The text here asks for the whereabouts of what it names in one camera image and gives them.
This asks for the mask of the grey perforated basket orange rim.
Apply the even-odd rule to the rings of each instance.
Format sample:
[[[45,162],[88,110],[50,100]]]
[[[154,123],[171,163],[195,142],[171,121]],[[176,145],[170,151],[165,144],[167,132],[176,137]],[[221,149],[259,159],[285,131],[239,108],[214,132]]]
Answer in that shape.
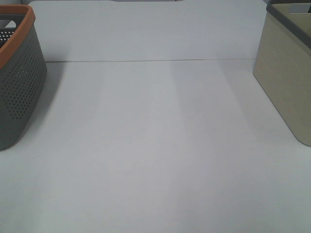
[[[15,27],[0,30],[0,148],[21,137],[41,95],[47,66],[31,6],[1,5],[0,18]]]

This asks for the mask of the beige basket grey rim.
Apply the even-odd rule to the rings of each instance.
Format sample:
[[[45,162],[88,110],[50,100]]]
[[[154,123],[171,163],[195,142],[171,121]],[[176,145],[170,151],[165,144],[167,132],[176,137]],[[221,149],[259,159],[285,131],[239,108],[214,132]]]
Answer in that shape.
[[[266,6],[253,75],[294,135],[311,144],[311,2]]]

